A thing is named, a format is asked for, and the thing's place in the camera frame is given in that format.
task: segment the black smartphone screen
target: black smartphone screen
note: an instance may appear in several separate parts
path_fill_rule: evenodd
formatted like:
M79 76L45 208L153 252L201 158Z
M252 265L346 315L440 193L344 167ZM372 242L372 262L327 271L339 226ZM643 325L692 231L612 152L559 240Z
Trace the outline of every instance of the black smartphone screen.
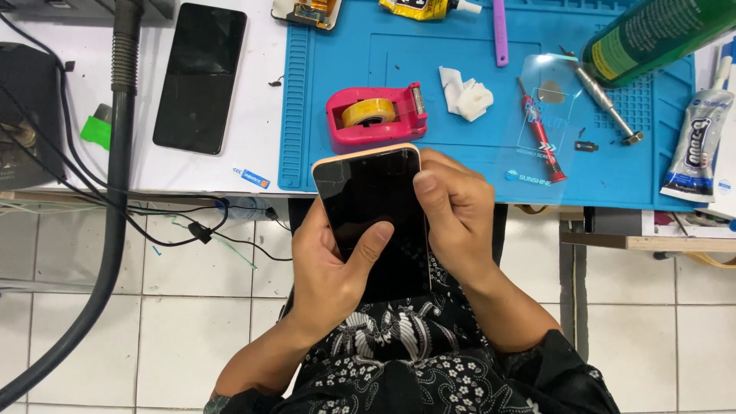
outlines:
M219 154L245 22L243 12L181 5L153 131L156 145Z
M350 258L371 225L394 225L389 244L368 275L363 303L430 291L425 215L412 184L419 171L419 153L409 148L314 167L314 183L343 260Z

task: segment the yellow glue tube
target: yellow glue tube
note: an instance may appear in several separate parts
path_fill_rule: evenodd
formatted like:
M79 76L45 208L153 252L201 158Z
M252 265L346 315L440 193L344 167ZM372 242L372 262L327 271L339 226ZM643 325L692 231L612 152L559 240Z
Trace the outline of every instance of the yellow glue tube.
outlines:
M420 21L445 18L452 9L475 14L483 10L480 4L469 3L465 0L378 0L378 3L395 15Z

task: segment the phone with rose gold frame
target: phone with rose gold frame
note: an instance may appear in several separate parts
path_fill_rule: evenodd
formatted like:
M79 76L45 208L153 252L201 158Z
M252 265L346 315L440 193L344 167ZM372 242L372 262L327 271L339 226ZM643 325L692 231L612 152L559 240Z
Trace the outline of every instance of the phone with rose gold frame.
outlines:
M317 161L312 177L340 255L347 261L371 225L394 234L368 275L362 303L427 295L431 289L427 220L412 183L419 150L397 144Z

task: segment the white glue tube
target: white glue tube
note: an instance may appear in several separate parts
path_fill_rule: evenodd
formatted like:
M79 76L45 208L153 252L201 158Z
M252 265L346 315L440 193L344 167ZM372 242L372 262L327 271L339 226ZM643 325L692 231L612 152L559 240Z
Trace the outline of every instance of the white glue tube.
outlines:
M659 193L696 203L715 201L713 156L734 103L734 94L723 90L731 62L730 56L723 58L713 89L698 92L685 110L677 150Z

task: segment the fingernail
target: fingernail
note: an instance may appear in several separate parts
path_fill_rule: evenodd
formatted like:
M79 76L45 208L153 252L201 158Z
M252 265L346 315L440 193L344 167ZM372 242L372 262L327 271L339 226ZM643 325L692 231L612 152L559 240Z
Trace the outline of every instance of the fingernail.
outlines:
M375 233L383 241L391 239L391 235L394 233L394 225L390 222L378 222L375 226Z
M420 171L414 176L414 188L419 192L429 192L437 185L437 177L432 171Z

